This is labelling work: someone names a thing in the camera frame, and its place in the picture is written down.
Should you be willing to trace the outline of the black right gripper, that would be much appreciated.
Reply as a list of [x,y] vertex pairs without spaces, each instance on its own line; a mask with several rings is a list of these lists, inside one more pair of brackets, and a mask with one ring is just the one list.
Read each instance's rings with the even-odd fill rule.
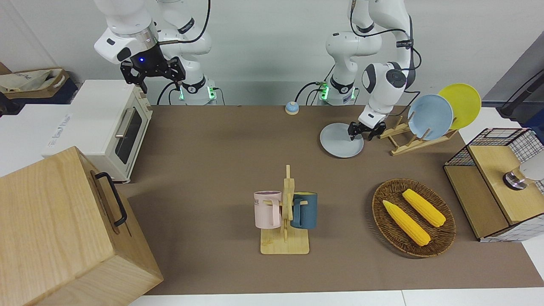
[[146,77],[165,77],[178,83],[185,80],[186,72],[178,57],[165,56],[161,45],[156,43],[149,50],[142,51],[121,62],[121,73],[129,85],[135,85],[147,94]]

